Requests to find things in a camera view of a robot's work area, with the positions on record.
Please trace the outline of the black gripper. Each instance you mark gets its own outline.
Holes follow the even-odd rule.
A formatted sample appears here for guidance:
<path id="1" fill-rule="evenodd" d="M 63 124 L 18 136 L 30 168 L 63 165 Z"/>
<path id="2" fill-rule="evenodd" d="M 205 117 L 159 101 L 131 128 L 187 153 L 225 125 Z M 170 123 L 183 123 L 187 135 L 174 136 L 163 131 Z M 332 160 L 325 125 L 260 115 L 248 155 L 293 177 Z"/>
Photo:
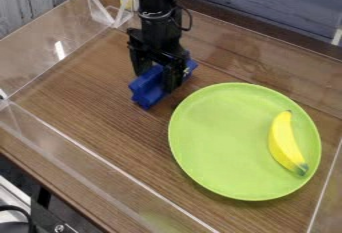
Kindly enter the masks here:
<path id="1" fill-rule="evenodd" d="M 163 89 L 171 93 L 183 83 L 189 52 L 181 45 L 182 12 L 139 14 L 141 27 L 129 28 L 129 50 L 137 76 L 145 74 L 159 62 L 163 67 Z"/>

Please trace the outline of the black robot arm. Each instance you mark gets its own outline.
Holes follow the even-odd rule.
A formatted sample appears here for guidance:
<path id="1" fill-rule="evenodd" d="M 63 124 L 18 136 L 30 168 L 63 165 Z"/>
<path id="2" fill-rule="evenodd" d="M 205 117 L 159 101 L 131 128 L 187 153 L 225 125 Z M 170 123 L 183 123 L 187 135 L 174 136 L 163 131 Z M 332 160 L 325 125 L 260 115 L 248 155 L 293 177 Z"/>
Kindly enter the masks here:
<path id="1" fill-rule="evenodd" d="M 162 66 L 162 87 L 171 93 L 183 83 L 190 52 L 181 44 L 182 11 L 178 0 L 139 0 L 138 16 L 142 28 L 129 28 L 129 49 L 135 74 L 146 73 L 153 63 Z"/>

